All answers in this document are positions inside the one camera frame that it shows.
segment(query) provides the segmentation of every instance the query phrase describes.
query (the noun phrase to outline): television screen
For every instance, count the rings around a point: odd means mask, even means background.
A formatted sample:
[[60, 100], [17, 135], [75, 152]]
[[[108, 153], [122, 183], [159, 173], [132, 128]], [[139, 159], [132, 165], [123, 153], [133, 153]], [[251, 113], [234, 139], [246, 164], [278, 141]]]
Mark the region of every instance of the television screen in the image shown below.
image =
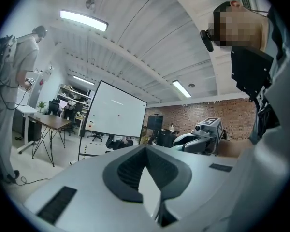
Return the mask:
[[147, 122], [147, 128], [152, 130], [161, 130], [163, 122], [163, 115], [161, 116], [149, 116]]

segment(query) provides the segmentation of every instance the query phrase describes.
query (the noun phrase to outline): green plant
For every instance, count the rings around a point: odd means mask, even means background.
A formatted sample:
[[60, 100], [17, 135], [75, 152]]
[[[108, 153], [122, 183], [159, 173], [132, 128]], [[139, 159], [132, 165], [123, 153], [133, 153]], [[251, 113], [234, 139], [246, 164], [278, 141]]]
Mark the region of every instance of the green plant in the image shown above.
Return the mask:
[[43, 101], [39, 102], [38, 107], [40, 108], [40, 112], [41, 112], [42, 108], [45, 108], [45, 104], [46, 104], [46, 102], [43, 102]]

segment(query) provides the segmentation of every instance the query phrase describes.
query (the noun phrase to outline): shelf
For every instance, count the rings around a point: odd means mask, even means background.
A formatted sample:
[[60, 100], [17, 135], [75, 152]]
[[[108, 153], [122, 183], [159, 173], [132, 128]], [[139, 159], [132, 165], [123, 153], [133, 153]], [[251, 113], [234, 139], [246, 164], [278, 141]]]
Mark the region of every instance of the shelf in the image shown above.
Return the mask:
[[69, 91], [69, 92], [71, 92], [71, 93], [77, 94], [77, 95], [79, 95], [79, 96], [83, 96], [83, 97], [85, 97], [85, 98], [87, 98], [87, 99], [92, 99], [90, 96], [83, 95], [83, 94], [81, 94], [81, 93], [79, 93], [79, 92], [76, 92], [76, 91], [70, 90], [70, 89], [68, 89], [68, 88], [66, 88], [66, 87], [60, 86], [60, 88], [63, 88], [63, 89], [65, 89], [65, 90], [67, 90], [67, 91]]
[[70, 98], [70, 97], [68, 97], [68, 96], [64, 96], [64, 95], [62, 95], [62, 94], [57, 94], [57, 95], [59, 95], [59, 96], [61, 96], [61, 97], [64, 97], [64, 98], [66, 98], [66, 99], [68, 99], [68, 100], [71, 100], [71, 101], [74, 101], [74, 102], [80, 103], [80, 104], [82, 104], [82, 105], [89, 106], [88, 104], [86, 104], [86, 103], [84, 103], [84, 102], [80, 102], [80, 101], [74, 100], [74, 99], [72, 99], [72, 98]]

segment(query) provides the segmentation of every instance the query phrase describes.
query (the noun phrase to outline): ear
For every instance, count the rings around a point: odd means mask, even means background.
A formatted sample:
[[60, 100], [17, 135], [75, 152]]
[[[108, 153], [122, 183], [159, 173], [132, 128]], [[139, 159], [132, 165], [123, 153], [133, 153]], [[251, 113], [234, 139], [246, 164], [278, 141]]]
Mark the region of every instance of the ear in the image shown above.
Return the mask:
[[236, 8], [242, 7], [241, 3], [238, 1], [231, 1], [230, 4], [232, 7], [236, 7]]

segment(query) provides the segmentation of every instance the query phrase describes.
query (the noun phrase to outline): ceiling light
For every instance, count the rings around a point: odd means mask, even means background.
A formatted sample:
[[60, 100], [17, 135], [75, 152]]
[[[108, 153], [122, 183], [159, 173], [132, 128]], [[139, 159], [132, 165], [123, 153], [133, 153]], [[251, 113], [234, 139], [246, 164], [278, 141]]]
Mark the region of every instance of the ceiling light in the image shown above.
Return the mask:
[[105, 32], [108, 27], [107, 22], [101, 21], [94, 17], [89, 17], [83, 14], [77, 14], [77, 13], [70, 12], [67, 10], [60, 10], [60, 18], [77, 21], [77, 22], [86, 24], [88, 26], [91, 26], [95, 29], [99, 29], [103, 32]]
[[191, 95], [189, 95], [187, 90], [185, 90], [185, 88], [179, 83], [178, 80], [175, 80], [172, 83], [176, 88], [179, 89], [180, 92], [182, 92], [184, 94], [184, 96], [186, 96], [187, 98], [191, 98]]
[[90, 82], [90, 81], [87, 81], [87, 80], [85, 80], [85, 79], [83, 79], [83, 78], [79, 78], [79, 77], [77, 77], [77, 76], [73, 76], [75, 79], [77, 79], [77, 80], [81, 80], [81, 81], [83, 81], [83, 82], [85, 82], [85, 83], [89, 83], [89, 84], [91, 84], [91, 85], [95, 85], [94, 83], [92, 83], [92, 82]]

